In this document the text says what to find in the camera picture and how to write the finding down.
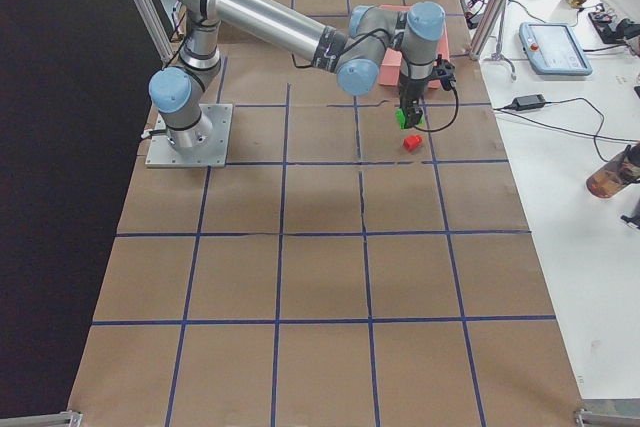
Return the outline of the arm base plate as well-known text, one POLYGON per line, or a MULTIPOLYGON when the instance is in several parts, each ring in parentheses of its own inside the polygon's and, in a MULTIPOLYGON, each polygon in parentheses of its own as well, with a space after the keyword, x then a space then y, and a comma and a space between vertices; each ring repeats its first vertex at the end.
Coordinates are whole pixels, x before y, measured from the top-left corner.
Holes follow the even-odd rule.
POLYGON ((161 115, 146 156, 149 168, 224 168, 227 161, 234 105, 201 104, 199 123, 189 130, 168 129, 161 115))

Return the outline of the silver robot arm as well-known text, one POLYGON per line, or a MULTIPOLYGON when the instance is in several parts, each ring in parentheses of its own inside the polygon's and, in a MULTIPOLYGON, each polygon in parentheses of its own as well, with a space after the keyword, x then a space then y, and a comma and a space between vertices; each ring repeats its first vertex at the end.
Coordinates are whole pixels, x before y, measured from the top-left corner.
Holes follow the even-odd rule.
POLYGON ((444 33, 442 7, 426 1, 406 12, 358 6, 349 31, 323 25, 274 0, 179 0, 186 8, 187 34, 175 65, 156 72, 149 94, 165 124, 169 149, 197 154, 219 144, 216 124, 199 100, 221 67, 218 30, 230 24, 307 60, 309 67, 336 75, 352 96, 368 93, 388 49, 402 56, 398 95, 403 128, 422 120, 419 101, 427 84, 451 89, 454 68, 438 54, 444 33))

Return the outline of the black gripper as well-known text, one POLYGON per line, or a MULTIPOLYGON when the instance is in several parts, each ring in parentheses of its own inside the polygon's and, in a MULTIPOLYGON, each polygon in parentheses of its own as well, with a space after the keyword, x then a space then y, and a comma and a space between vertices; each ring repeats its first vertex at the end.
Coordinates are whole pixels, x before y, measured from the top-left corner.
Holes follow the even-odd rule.
POLYGON ((399 75, 399 125, 403 130, 417 127, 422 122, 423 111, 416 106, 430 82, 429 78, 412 79, 404 74, 399 75))

